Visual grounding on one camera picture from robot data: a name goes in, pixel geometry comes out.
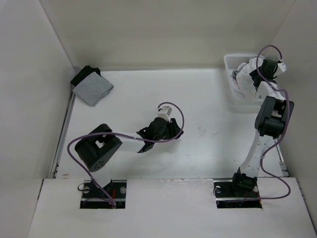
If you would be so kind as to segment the white tank top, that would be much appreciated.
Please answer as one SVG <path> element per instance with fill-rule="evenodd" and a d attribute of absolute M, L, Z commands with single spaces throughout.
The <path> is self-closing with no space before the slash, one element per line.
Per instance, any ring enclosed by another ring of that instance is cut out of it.
<path fill-rule="evenodd" d="M 250 76 L 256 70 L 256 59 L 249 59 L 248 62 L 242 63 L 238 66 L 235 72 L 235 79 L 240 92 L 244 95 L 246 100 L 258 99 L 258 93 L 253 85 L 253 79 Z"/>

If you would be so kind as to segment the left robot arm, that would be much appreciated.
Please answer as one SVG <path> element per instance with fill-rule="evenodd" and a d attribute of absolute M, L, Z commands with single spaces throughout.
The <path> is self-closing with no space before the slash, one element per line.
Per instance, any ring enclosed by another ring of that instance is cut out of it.
<path fill-rule="evenodd" d="M 107 124 L 101 124 L 91 133 L 71 141 L 67 151 L 70 152 L 70 145 L 77 142 L 75 151 L 82 162 L 74 156 L 71 158 L 89 175 L 98 197 L 113 204 L 116 193 L 113 181 L 109 178 L 97 179 L 96 172 L 102 169 L 117 151 L 145 153 L 156 143 L 178 139 L 182 134 L 183 127 L 178 126 L 175 118 L 156 117 L 149 126 L 131 135 L 113 132 Z"/>

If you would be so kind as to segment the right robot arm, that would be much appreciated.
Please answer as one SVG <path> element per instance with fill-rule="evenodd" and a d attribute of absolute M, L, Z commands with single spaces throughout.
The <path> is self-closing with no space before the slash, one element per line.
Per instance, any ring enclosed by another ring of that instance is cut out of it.
<path fill-rule="evenodd" d="M 245 68 L 254 89 L 264 101 L 255 120 L 253 144 L 229 185 L 235 196 L 254 190 L 260 169 L 272 177 L 275 176 L 264 170 L 263 159 L 284 138 L 294 108 L 294 102 L 289 100 L 287 91 L 278 89 L 275 81 L 276 74 L 286 70 L 282 61 L 256 57 Z"/>

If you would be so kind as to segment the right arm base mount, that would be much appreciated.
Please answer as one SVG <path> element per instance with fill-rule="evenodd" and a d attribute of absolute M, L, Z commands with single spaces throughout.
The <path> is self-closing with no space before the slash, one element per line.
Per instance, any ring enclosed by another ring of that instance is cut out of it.
<path fill-rule="evenodd" d="M 213 181 L 213 194 L 219 209 L 262 208 L 257 178 L 236 172 L 230 179 Z"/>

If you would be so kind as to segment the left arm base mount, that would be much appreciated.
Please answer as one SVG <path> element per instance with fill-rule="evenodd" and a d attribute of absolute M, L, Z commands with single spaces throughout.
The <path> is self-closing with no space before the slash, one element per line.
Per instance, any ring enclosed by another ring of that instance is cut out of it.
<path fill-rule="evenodd" d="M 112 180 L 104 187 L 115 205 L 109 203 L 109 198 L 91 180 L 79 184 L 77 190 L 81 192 L 80 209 L 125 209 L 127 180 Z"/>

